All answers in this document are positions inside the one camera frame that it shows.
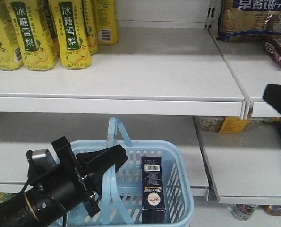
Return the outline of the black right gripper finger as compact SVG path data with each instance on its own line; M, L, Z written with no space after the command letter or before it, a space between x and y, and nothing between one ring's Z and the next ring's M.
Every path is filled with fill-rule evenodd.
M267 84L264 90L263 100L281 114L281 85Z

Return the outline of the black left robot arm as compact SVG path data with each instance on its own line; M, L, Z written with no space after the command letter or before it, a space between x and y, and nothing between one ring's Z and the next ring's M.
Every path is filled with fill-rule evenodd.
M104 173L111 166L121 168L128 159L121 145L74 154L66 137L51 144L59 164L48 150L41 159L27 151L27 181L17 195L0 204L0 227L47 227L59 218L65 225L67 213L81 203L93 217L100 212L96 195L102 193Z

